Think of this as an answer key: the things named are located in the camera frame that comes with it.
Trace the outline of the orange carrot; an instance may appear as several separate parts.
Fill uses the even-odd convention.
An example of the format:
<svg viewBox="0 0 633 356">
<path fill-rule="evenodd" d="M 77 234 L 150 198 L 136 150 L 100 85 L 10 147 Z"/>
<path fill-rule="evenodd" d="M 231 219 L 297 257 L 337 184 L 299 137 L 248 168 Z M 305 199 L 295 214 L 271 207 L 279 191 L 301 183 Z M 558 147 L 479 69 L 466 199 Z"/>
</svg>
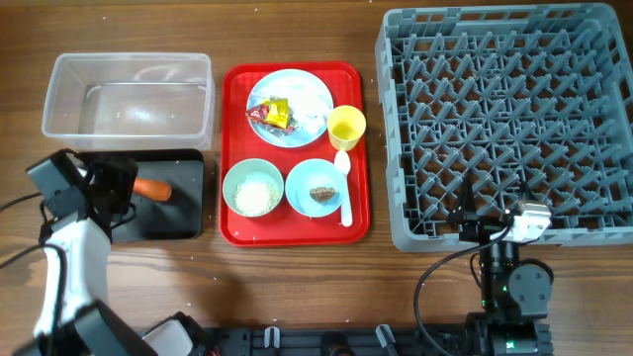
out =
<svg viewBox="0 0 633 356">
<path fill-rule="evenodd" d="M 137 177 L 133 186 L 133 193 L 150 199 L 155 202 L 168 202 L 172 195 L 172 188 L 169 184 Z"/>
</svg>

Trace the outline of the green bowl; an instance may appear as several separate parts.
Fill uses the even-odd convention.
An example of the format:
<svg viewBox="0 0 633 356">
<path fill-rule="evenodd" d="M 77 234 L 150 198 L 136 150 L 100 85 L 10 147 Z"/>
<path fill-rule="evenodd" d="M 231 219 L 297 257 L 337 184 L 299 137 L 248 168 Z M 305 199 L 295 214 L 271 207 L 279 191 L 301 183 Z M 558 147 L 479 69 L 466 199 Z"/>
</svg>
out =
<svg viewBox="0 0 633 356">
<path fill-rule="evenodd" d="M 259 218 L 271 213 L 281 202 L 284 179 L 279 169 L 267 160 L 249 158 L 227 172 L 223 197 L 228 207 L 246 218 Z"/>
</svg>

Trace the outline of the white rice pile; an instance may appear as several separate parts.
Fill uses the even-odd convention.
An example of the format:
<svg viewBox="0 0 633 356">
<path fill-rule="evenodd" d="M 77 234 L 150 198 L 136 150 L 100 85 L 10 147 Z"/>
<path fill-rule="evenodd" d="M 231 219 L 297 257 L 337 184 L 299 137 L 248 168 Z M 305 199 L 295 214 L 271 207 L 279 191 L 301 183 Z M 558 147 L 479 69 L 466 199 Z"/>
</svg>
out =
<svg viewBox="0 0 633 356">
<path fill-rule="evenodd" d="M 276 182 L 263 173 L 247 175 L 236 186 L 233 203 L 246 217 L 260 217 L 271 212 L 279 203 L 281 193 Z"/>
</svg>

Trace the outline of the brown food scrap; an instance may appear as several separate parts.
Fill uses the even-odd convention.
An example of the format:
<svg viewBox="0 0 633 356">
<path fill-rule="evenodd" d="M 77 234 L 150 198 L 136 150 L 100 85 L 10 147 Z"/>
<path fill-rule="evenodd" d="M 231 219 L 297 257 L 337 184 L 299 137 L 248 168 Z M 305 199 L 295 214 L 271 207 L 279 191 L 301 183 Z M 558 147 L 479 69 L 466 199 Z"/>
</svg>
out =
<svg viewBox="0 0 633 356">
<path fill-rule="evenodd" d="M 331 187 L 316 187 L 310 189 L 310 196 L 318 203 L 325 203 L 334 198 L 337 191 Z"/>
</svg>

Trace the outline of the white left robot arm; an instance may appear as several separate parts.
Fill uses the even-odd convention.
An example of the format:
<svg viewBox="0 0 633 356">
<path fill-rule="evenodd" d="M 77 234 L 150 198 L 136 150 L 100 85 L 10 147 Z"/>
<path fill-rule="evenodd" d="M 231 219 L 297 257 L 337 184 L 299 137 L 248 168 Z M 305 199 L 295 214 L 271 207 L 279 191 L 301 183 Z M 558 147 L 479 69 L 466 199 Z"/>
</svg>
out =
<svg viewBox="0 0 633 356">
<path fill-rule="evenodd" d="M 136 162 L 124 156 L 86 160 L 60 150 L 31 166 L 42 197 L 38 250 L 47 262 L 45 300 L 34 338 L 18 355 L 203 355 L 213 343 L 179 312 L 139 334 L 108 302 L 112 232 L 136 216 Z"/>
</svg>

